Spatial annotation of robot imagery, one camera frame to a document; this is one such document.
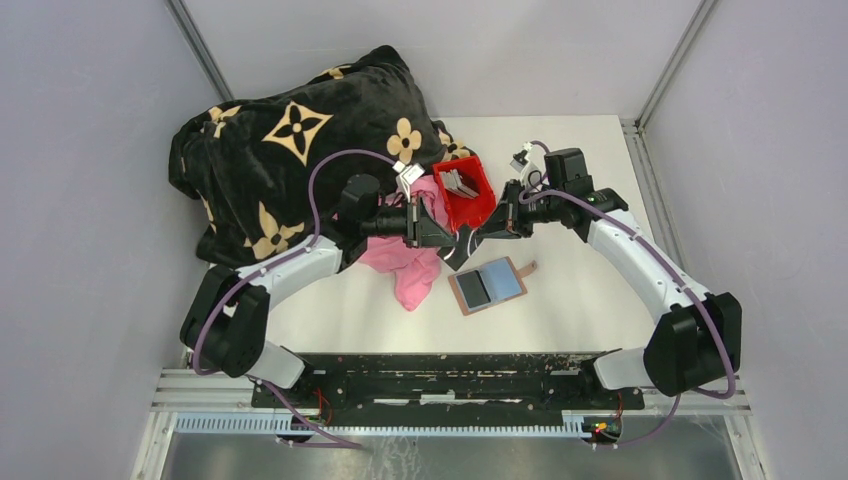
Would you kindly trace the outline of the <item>red plastic bin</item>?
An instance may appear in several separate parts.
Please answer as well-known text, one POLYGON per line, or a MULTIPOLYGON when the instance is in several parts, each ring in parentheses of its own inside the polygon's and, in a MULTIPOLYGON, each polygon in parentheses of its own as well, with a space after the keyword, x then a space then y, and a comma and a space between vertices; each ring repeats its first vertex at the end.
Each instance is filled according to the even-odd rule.
POLYGON ((447 226, 456 233, 462 226, 481 227, 496 207, 496 198, 478 156, 440 162, 432 166, 433 176, 444 201, 447 226), (457 172, 461 183, 476 193, 473 198, 452 193, 442 174, 457 172))

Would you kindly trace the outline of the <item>black credit card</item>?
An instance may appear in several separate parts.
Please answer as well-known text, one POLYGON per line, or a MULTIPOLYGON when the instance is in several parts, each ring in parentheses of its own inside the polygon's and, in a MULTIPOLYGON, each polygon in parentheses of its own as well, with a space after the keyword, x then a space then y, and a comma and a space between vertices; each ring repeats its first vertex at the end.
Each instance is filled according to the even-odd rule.
POLYGON ((462 225, 455 235, 452 246, 439 250, 439 257, 453 271, 459 271, 479 246, 476 231, 469 225, 462 225))
POLYGON ((456 284, 468 311, 480 309, 491 302, 483 277, 478 270, 457 275, 456 284))

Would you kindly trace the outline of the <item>tan leather card holder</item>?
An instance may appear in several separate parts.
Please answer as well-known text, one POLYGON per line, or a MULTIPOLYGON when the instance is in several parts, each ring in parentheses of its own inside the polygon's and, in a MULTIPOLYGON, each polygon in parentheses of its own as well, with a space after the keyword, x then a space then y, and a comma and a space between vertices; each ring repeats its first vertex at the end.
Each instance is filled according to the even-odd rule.
POLYGON ((527 276, 532 275, 537 268, 538 263, 535 260, 521 268, 517 268, 511 258, 502 257, 482 264, 479 267, 451 275, 448 277, 448 282, 457 300, 462 315, 469 316, 526 295, 527 287, 524 283, 524 279, 527 276), (481 273, 483 282, 489 296, 491 297, 491 302, 488 305, 474 311, 467 310, 456 284, 457 275, 471 270, 478 270, 481 273))

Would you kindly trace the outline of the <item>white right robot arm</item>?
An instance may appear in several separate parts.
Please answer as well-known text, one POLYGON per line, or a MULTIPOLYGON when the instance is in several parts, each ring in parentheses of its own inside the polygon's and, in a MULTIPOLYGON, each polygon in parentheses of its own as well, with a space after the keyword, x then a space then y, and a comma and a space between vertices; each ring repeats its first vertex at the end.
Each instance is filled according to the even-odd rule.
POLYGON ((529 238, 538 224, 558 223, 602 255, 637 294, 654 322, 643 347, 605 353, 577 382, 580 400, 602 408, 618 390, 651 386, 674 397, 694 391, 728 399, 737 391, 742 307, 713 293, 644 233, 627 202, 598 189, 579 148, 552 151, 533 140, 514 154, 521 177, 508 181, 479 238, 529 238))

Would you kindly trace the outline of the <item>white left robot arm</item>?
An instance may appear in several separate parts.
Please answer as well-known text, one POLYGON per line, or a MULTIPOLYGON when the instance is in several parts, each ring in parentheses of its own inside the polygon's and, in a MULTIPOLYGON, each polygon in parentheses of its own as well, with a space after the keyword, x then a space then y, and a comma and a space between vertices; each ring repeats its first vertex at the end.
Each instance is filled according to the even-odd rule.
POLYGON ((365 252, 371 237, 395 237, 410 248, 443 248, 458 237, 416 198, 381 200, 370 175, 352 177, 332 215, 299 245, 240 270, 218 265, 204 276, 180 331, 196 373, 250 377, 276 386, 291 406, 307 404, 314 379, 298 354, 267 338, 270 311, 303 288, 336 275, 365 252))

